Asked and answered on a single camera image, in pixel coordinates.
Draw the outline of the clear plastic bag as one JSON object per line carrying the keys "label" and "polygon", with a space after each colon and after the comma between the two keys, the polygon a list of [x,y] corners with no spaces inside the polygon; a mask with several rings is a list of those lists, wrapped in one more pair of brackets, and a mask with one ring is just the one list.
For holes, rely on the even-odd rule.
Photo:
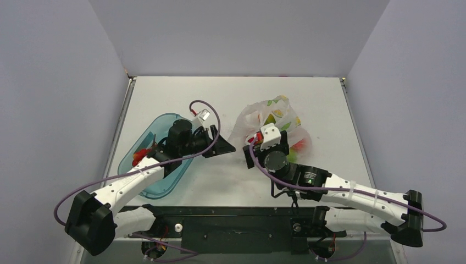
{"label": "clear plastic bag", "polygon": [[289,99],[283,95],[246,106],[237,117],[228,142],[240,150],[251,140],[254,132],[260,131],[262,126],[269,123],[274,123],[279,130],[287,132],[290,147],[302,139],[307,139],[309,147],[307,151],[300,152],[302,154],[300,164],[310,159],[312,146],[310,134],[302,126]]}

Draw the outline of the red fake apple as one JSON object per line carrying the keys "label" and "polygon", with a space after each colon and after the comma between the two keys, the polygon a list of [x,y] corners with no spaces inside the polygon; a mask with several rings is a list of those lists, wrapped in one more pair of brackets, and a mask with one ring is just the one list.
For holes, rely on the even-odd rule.
{"label": "red fake apple", "polygon": [[309,147],[307,139],[302,139],[290,147],[291,150],[295,152],[305,152]]}

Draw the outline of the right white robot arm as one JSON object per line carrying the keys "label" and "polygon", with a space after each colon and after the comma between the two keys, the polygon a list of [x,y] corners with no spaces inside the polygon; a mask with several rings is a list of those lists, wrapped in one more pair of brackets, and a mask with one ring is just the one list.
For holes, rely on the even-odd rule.
{"label": "right white robot arm", "polygon": [[424,245],[423,197],[416,190],[388,192],[364,186],[318,167],[291,162],[287,134],[275,126],[263,127],[246,140],[243,152],[248,168],[257,167],[278,189],[293,199],[341,205],[323,206],[310,219],[317,235],[327,231],[361,231],[389,235],[402,245]]}

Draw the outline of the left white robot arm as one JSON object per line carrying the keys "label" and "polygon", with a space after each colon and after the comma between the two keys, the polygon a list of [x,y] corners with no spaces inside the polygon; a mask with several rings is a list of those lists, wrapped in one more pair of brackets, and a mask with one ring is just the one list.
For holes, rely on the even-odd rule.
{"label": "left white robot arm", "polygon": [[121,235],[145,231],[156,237],[164,221],[147,207],[121,212],[121,209],[146,187],[163,180],[183,160],[196,156],[210,158],[235,152],[215,125],[192,129],[188,120],[173,122],[166,137],[149,148],[148,154],[120,179],[92,193],[85,190],[73,199],[65,232],[92,256],[105,251]]}

